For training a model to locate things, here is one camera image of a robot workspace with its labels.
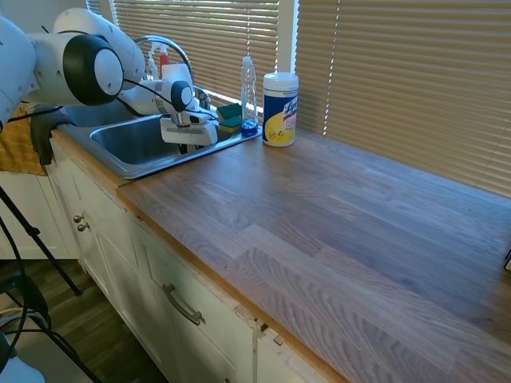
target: green sponge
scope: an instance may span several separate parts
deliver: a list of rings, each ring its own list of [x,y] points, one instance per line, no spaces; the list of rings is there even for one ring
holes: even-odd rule
[[[230,104],[225,106],[220,106],[216,108],[216,112],[220,114],[222,120],[229,120],[233,117],[241,116],[241,105],[240,104]]]
[[[218,129],[227,133],[236,133],[241,128],[241,116],[231,117],[228,120],[221,121]]]

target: disinfecting wipes container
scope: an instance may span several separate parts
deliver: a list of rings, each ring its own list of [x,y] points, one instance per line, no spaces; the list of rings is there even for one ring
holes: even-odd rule
[[[269,73],[263,80],[263,142],[288,146],[295,142],[298,76],[289,72]]]

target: wooden countertop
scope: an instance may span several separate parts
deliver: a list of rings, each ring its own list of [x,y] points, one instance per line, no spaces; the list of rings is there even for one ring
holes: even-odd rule
[[[126,184],[332,381],[511,381],[511,200],[301,133]]]

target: window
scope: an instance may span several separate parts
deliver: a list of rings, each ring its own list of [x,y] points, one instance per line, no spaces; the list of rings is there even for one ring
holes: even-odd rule
[[[277,62],[279,0],[112,1],[117,23],[130,37],[158,34],[175,41],[192,63],[196,85],[216,94],[240,99],[241,61],[249,53],[261,104],[263,76]]]
[[[511,196],[511,2],[300,0],[298,126]]]

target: yellow towel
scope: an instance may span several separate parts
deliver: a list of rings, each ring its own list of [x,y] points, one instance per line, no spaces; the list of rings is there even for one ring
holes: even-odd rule
[[[18,108],[13,116],[24,114],[24,109]],[[46,175],[32,147],[30,119],[10,122],[4,127],[0,134],[0,171]]]

